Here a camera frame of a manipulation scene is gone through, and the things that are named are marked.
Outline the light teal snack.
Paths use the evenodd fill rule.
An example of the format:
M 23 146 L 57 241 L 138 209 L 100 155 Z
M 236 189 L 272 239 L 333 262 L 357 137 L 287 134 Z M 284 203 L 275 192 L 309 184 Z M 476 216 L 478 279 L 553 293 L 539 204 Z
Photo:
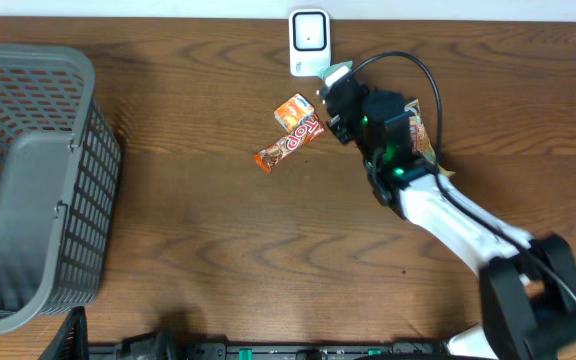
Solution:
M 353 68 L 353 62 L 352 62 L 352 61 L 346 61 L 346 62 L 341 62 L 341 63 L 337 63 L 337 64 L 334 64 L 334 65 L 331 65 L 331 66 L 329 66 L 329 67 L 327 67 L 327 68 L 325 68 L 325 69 L 322 69 L 322 70 L 318 73 L 318 76 L 319 76 L 319 78 L 320 78 L 320 79 L 323 81 L 323 83 L 324 83 L 324 77 L 325 77 L 326 75 L 328 75 L 331 71 L 334 71 L 334 70 L 336 70 L 337 68 L 339 68 L 339 67 L 341 67 L 341 66 L 347 66 L 348 68 L 350 68 L 350 72 L 351 72 L 351 71 L 352 71 L 352 68 Z

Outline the cream snack bag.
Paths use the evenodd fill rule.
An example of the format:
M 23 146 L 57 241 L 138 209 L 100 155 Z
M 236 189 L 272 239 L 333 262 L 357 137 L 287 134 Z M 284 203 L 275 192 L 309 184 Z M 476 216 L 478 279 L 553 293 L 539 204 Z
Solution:
M 411 141 L 412 154 L 426 160 L 433 169 L 436 169 L 436 153 L 431 145 L 421 114 L 418 99 L 410 100 L 404 110 L 408 115 L 409 137 Z

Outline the red Top chocolate bar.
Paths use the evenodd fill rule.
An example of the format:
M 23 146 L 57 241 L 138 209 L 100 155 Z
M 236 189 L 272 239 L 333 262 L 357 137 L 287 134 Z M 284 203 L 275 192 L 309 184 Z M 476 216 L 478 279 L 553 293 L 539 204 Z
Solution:
M 261 169 L 270 174 L 282 159 L 311 143 L 325 131 L 319 117 L 312 114 L 304 118 L 290 133 L 256 153 L 253 159 Z

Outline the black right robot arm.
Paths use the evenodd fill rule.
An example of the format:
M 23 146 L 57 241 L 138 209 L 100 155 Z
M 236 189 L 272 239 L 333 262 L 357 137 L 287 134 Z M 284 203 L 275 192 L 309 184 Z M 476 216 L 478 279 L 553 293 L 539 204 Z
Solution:
M 450 338 L 453 359 L 554 359 L 576 342 L 576 261 L 553 234 L 537 239 L 464 196 L 419 150 L 418 111 L 396 92 L 371 90 L 342 68 L 319 95 L 328 127 L 354 142 L 376 199 L 426 230 L 477 276 L 482 322 Z

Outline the small orange snack packet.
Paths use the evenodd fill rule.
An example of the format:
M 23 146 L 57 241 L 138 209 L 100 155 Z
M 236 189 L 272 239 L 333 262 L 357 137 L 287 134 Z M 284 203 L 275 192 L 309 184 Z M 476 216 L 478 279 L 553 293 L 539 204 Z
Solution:
M 281 104 L 275 111 L 277 122 L 288 132 L 292 132 L 300 122 L 315 112 L 314 106 L 297 93 Z

